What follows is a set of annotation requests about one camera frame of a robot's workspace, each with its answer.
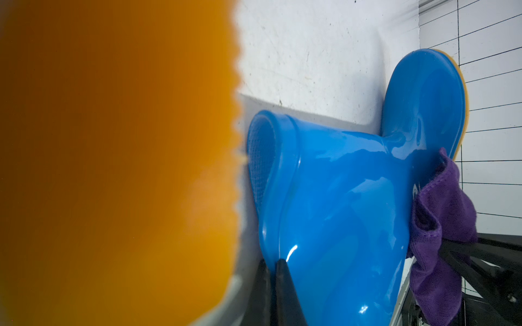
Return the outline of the purple cloth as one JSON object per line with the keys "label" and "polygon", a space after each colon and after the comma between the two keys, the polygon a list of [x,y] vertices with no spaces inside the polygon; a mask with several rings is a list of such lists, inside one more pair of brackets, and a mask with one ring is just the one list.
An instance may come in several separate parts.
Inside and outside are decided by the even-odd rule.
{"label": "purple cloth", "polygon": [[459,186],[459,169],[440,149],[431,180],[413,201],[410,288],[429,325],[449,325],[462,300],[462,276],[439,255],[444,240],[476,243],[477,212]]}

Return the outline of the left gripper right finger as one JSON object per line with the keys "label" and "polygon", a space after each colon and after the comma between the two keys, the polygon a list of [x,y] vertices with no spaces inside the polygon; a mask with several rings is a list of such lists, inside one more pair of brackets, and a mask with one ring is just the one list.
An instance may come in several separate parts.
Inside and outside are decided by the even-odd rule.
{"label": "left gripper right finger", "polygon": [[277,325],[307,326],[290,269],[285,259],[280,259],[276,263],[275,295]]}

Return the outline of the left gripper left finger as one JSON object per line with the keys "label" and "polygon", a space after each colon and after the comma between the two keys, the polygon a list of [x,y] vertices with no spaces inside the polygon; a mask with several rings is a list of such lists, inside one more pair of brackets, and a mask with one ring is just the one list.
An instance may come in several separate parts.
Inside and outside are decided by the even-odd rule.
{"label": "left gripper left finger", "polygon": [[240,326],[270,326],[272,309],[271,273],[262,259]]}

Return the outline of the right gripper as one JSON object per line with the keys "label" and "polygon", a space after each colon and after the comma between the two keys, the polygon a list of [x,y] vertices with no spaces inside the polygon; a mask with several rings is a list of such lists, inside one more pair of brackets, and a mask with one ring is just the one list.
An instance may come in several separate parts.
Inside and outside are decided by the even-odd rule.
{"label": "right gripper", "polygon": [[403,325],[520,325],[521,237],[480,234],[475,243],[425,233],[413,264]]}

